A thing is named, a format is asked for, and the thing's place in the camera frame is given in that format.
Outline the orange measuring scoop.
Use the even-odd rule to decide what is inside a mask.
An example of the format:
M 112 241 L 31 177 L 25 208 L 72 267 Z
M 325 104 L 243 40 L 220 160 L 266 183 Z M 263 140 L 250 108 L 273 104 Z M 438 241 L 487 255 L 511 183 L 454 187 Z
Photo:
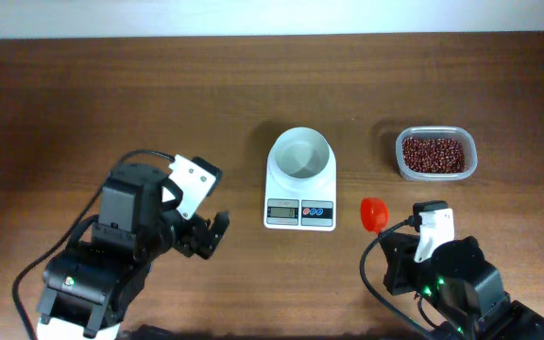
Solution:
M 360 216 L 365 230 L 380 234 L 388 223 L 389 214 L 383 200 L 366 197 L 361 201 Z

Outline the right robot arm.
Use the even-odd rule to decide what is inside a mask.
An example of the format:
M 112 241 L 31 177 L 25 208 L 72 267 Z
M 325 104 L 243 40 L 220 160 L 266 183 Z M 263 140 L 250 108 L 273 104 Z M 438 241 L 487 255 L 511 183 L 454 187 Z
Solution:
M 397 232 L 381 240 L 388 263 L 383 284 L 393 296 L 418 293 L 446 318 L 429 332 L 433 339 L 544 339 L 544 317 L 510 298 L 474 237 L 449 241 L 420 263 L 418 243 Z

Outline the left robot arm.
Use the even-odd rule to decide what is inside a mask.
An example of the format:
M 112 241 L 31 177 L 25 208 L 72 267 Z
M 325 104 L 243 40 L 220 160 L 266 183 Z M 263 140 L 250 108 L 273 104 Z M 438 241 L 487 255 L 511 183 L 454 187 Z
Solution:
M 78 223 L 43 272 L 37 334 L 46 339 L 113 339 L 153 262 L 170 249 L 207 260 L 230 224 L 227 212 L 196 212 L 222 177 L 194 157 L 170 173 L 144 163 L 115 166 L 98 214 Z

